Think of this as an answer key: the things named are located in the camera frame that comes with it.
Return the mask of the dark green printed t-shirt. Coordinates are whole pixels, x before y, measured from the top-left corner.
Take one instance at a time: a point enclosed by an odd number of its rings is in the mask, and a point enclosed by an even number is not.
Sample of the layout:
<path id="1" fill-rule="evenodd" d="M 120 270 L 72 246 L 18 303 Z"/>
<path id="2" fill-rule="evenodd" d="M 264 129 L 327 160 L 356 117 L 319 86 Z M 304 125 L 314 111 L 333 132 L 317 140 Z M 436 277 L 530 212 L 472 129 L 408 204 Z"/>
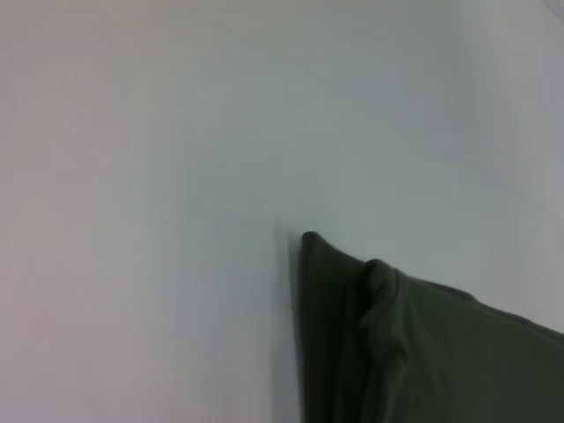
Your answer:
<path id="1" fill-rule="evenodd" d="M 564 334 L 307 232 L 305 423 L 564 423 Z"/>

